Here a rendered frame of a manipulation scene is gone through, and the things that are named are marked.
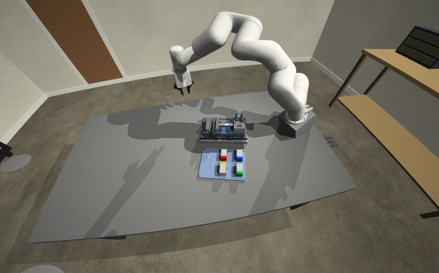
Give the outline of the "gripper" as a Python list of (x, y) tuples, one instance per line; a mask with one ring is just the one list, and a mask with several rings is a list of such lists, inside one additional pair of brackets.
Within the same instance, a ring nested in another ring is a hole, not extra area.
[(175, 79), (174, 89), (180, 90), (181, 94), (184, 96), (182, 88), (187, 86), (187, 91), (190, 94), (190, 87), (194, 82), (191, 80), (188, 69), (183, 73), (173, 72), (173, 75)]

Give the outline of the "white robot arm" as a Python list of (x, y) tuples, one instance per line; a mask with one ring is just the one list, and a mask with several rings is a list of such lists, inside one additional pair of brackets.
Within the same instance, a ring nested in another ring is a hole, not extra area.
[(169, 49), (173, 64), (171, 70), (176, 73), (185, 72), (187, 65), (223, 47), (233, 32), (236, 36), (231, 46), (232, 55), (238, 60), (262, 63), (270, 72), (267, 86), (269, 95), (286, 110), (285, 118), (288, 122), (302, 123), (308, 111), (313, 110), (313, 107), (306, 109), (309, 107), (306, 105), (308, 78), (302, 73), (296, 73), (293, 62), (276, 42), (259, 40), (262, 29), (260, 20), (252, 16), (217, 13), (209, 27), (193, 39), (191, 47), (183, 50), (176, 45)]

